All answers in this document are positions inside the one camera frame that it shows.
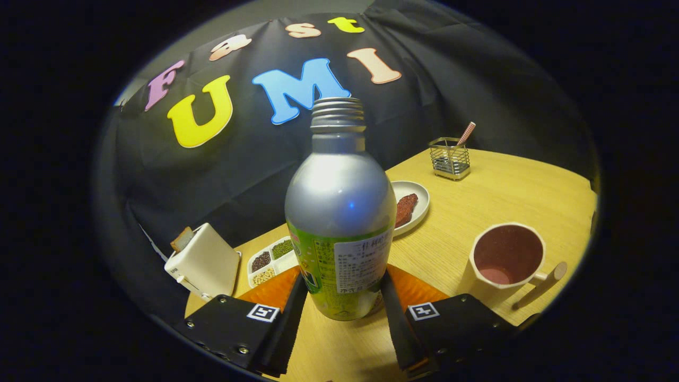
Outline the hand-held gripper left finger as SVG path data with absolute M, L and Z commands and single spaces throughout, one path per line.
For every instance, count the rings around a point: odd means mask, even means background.
M 214 297 L 174 328 L 230 366 L 279 377 L 287 372 L 307 292 L 294 266 L 238 298 Z

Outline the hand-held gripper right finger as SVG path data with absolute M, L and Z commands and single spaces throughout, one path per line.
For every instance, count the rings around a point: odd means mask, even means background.
M 441 379 L 498 350 L 518 328 L 468 293 L 446 295 L 388 264 L 381 293 L 400 370 Z

